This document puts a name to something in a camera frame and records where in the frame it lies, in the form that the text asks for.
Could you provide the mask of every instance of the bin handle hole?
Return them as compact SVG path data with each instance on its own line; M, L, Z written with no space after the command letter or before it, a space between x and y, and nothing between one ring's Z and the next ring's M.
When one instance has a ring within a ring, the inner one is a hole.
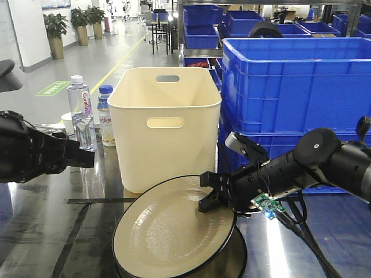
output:
M157 82L179 82L179 80L178 75L158 75L156 77Z
M179 129L184 126L181 117L148 118L147 126L151 129Z

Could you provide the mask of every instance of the bottle cap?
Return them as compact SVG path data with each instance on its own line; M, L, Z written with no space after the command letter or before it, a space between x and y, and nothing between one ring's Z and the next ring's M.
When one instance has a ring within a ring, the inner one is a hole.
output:
M113 90L114 88L111 85L102 85L99 87L99 93L101 94L110 94Z
M72 84L82 84L83 79L81 75L73 75L71 76L71 83Z

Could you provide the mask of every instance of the beige plate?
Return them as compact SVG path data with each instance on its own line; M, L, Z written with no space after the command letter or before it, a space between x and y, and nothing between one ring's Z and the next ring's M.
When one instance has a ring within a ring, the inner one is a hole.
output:
M200 213L198 201L210 191L192 176L166 181L139 197L115 231L119 267L133 277L176 277L217 255L231 235L235 215L225 207Z

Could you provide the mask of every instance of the red object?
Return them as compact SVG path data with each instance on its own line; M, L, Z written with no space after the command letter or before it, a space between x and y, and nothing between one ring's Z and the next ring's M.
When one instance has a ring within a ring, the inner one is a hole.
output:
M202 61L187 65L188 67L209 68L208 62Z
M108 17L104 18L104 32L111 32L110 31L110 22L108 21Z

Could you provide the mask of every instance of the plate rim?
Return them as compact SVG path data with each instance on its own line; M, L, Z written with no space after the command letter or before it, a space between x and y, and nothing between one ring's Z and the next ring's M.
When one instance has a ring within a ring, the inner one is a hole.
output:
M201 175L180 175L180 176L177 176L177 177L173 177L173 178L169 178L167 180L164 180L162 182L159 182L158 184L155 184L154 186L152 186L150 189L144 191L135 201L133 201L129 207L123 212L123 214L121 215L119 221L117 222L117 225L115 227L115 230L114 230L114 233L113 233L113 237L112 237L112 243L111 243L111 246L112 246L112 253L113 253L113 256L114 256L114 259L115 259L115 262L116 262L116 265L117 265L117 268L119 268L125 275L127 275L129 278L143 278L143 277L139 277L139 276L135 276L131 273L129 273L128 271L126 271L122 266L121 264L119 263L119 261L117 260L117 257L116 257L116 253L115 253L115 248L114 248L114 240L115 240L115 235L116 235L116 231L117 231L117 228L118 228L118 225L119 223L121 222L121 219L123 218L123 216L125 215L125 213L130 209L130 207L139 199L141 198L145 193L147 193L148 191L152 190L153 188L155 188L156 186L158 185L161 185L161 184L164 184L168 181L171 181L171 180L175 180L177 178L184 178L184 177L200 177ZM225 246L227 245L228 241L230 240L231 236L232 236L232 233L233 233L233 230L236 228L236 221L237 221L237 213L233 211L233 221L232 221L232 225L231 225L231 228L230 228L230 231L228 233L228 236L226 237L226 239L223 241L223 243L221 244L221 246L215 251L215 253L213 255L211 255L205 262L201 263L200 265L198 265L196 268L194 269L191 269L189 270L188 272L185 272L185 273L182 273L178 276L172 276L172 277L168 277L168 278L182 278L182 277L186 277L196 271L198 271L199 269L203 268L204 266L208 265L210 262L212 262L218 255L219 253L225 248ZM245 256L245 260L247 262L247 247L246 247L246 243L244 244L245 245L245 249L246 249L246 256Z

